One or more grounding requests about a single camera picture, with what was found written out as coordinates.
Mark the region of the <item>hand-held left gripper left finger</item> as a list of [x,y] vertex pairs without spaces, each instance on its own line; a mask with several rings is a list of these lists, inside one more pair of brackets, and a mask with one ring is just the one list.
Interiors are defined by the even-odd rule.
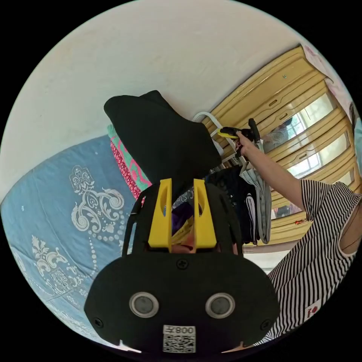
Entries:
[[163,179],[157,193],[148,245],[172,251],[172,179]]

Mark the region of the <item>person's right hand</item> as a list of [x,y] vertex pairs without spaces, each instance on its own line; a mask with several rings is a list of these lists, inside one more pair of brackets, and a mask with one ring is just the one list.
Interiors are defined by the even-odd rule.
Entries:
[[236,134],[239,138],[239,141],[236,143],[237,144],[237,154],[239,154],[240,156],[244,156],[246,158],[250,158],[252,153],[258,149],[241,132],[237,132]]

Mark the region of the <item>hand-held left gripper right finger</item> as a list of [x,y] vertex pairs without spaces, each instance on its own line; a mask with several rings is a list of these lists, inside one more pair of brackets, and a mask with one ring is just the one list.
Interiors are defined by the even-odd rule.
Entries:
[[205,182],[194,179],[194,248],[203,252],[216,247],[216,235],[213,227],[211,209]]

